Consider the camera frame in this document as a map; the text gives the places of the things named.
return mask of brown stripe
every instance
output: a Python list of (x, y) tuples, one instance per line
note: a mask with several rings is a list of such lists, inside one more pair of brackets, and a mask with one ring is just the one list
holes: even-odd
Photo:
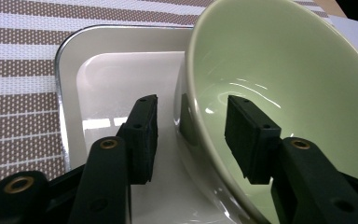
[(295, 1), (295, 3), (301, 5), (301, 6), (306, 6), (306, 7), (318, 7), (319, 5), (314, 3), (314, 2), (299, 2), (299, 1)]
[(59, 133), (0, 142), (0, 165), (62, 154)]
[(19, 165), (0, 167), (0, 180), (20, 171), (40, 171), (44, 173), (48, 180), (64, 174), (63, 158), (48, 159), (45, 161), (33, 161)]
[(60, 45), (71, 33), (0, 28), (0, 44)]
[(0, 0), (0, 13), (108, 21), (169, 22), (182, 25), (194, 24), (198, 17), (196, 15), (176, 15), (165, 12), (84, 7), (18, 0)]
[(168, 3), (179, 6), (192, 6), (192, 7), (207, 7), (209, 6), (213, 0), (141, 0), (144, 2), (158, 2), (158, 3)]
[(0, 60), (0, 77), (53, 76), (52, 60)]
[(0, 139), (55, 133), (60, 130), (59, 123), (58, 112), (2, 117), (0, 118)]
[(57, 93), (0, 95), (0, 115), (57, 110)]
[(316, 15), (323, 17), (323, 18), (329, 18), (327, 13), (323, 12), (323, 11), (314, 11), (312, 10), (313, 13), (315, 13)]

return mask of white tray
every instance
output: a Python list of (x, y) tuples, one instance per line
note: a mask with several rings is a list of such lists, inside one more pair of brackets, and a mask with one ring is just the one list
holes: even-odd
[(136, 99), (158, 96), (154, 173), (152, 182), (131, 187), (134, 224), (232, 223), (197, 189), (178, 155), (173, 94), (190, 35), (186, 28), (94, 26), (69, 37), (56, 56), (67, 170), (86, 162), (95, 140), (116, 135)]

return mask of striped placemat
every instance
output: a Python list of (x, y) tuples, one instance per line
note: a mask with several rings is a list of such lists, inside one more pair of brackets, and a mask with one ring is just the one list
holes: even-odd
[[(311, 0), (301, 6), (329, 21)], [(192, 26), (212, 0), (0, 0), (0, 180), (25, 170), (64, 174), (55, 53), (96, 24)]]

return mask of woven fabric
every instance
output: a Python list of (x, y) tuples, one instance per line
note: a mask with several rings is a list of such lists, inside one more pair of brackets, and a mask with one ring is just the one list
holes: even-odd
[[(64, 174), (53, 60), (61, 42), (96, 24), (192, 26), (213, 0), (0, 0), (0, 180)], [(322, 18), (311, 0), (296, 1)]]

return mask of placemat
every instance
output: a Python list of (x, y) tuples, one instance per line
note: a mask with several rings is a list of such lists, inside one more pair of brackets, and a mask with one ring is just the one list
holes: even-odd
[[(331, 22), (311, 0), (295, 1)], [(0, 0), (0, 180), (67, 172), (53, 60), (61, 42), (91, 25), (192, 26), (212, 0)]]

